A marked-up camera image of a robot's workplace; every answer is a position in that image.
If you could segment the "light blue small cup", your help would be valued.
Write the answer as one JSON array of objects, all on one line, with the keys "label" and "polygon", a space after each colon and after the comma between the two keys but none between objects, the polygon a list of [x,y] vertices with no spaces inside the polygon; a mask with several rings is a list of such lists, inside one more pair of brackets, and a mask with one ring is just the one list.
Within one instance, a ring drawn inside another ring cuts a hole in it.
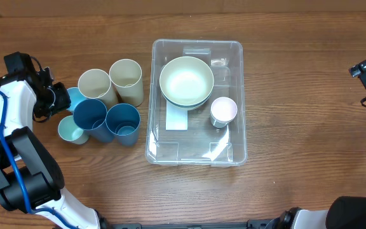
[{"label": "light blue small cup", "polygon": [[67,89],[67,92],[69,94],[71,103],[69,108],[67,109],[70,112],[74,112],[76,106],[80,103],[86,100],[86,97],[79,91],[78,87],[71,87]]}]

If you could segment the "dark blue bowl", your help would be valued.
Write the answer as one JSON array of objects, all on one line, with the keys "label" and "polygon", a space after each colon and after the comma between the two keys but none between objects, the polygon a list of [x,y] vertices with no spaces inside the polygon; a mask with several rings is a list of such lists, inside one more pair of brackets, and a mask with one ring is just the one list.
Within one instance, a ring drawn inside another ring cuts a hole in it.
[{"label": "dark blue bowl", "polygon": [[192,104],[192,105],[181,105],[181,104],[177,104],[176,102],[172,102],[170,99],[166,98],[165,96],[164,96],[164,98],[166,99],[166,101],[168,101],[170,104],[172,104],[174,106],[177,106],[182,109],[193,110],[193,109],[196,109],[196,108],[202,106],[204,103],[206,103],[206,101],[210,98],[210,95],[207,98],[205,98],[204,100],[200,101],[199,103]]}]

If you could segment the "cream bowl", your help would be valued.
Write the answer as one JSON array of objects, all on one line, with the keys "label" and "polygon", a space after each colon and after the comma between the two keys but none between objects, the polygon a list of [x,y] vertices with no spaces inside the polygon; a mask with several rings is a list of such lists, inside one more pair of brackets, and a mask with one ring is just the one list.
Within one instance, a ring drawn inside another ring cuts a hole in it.
[{"label": "cream bowl", "polygon": [[214,74],[196,57],[178,57],[167,63],[159,76],[159,87],[167,98],[199,99],[212,94]]},{"label": "cream bowl", "polygon": [[183,98],[165,98],[171,105],[181,108],[184,110],[194,110],[199,107],[201,107],[206,101],[208,100],[208,97],[206,98],[199,98],[199,99],[183,99]]}]

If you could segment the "pink small cup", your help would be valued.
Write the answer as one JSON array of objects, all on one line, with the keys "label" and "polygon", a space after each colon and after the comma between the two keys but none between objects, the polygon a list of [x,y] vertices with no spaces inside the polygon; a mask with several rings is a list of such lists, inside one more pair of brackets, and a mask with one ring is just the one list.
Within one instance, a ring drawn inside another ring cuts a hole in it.
[{"label": "pink small cup", "polygon": [[212,124],[228,124],[237,115],[238,107],[234,100],[229,97],[219,97],[210,106],[210,117]]}]

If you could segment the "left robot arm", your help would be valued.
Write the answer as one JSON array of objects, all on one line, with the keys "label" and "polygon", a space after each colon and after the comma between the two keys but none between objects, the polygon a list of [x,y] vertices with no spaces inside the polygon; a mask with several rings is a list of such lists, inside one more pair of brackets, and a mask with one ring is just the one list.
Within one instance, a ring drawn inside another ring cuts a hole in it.
[{"label": "left robot arm", "polygon": [[83,205],[66,188],[58,163],[32,131],[71,105],[67,89],[55,83],[48,67],[35,57],[15,52],[4,56],[7,74],[0,77],[0,204],[43,216],[60,228],[110,228],[95,209]]}]

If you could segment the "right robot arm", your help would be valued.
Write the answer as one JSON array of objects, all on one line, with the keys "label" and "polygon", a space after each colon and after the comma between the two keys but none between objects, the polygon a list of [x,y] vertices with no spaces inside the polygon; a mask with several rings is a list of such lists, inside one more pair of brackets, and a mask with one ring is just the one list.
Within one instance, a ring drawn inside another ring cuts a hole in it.
[{"label": "right robot arm", "polygon": [[[366,60],[349,69],[352,77],[360,79],[366,89]],[[360,101],[366,108],[366,97]],[[328,210],[309,211],[294,207],[271,220],[266,228],[323,228],[350,229],[366,228],[366,196],[337,198]]]}]

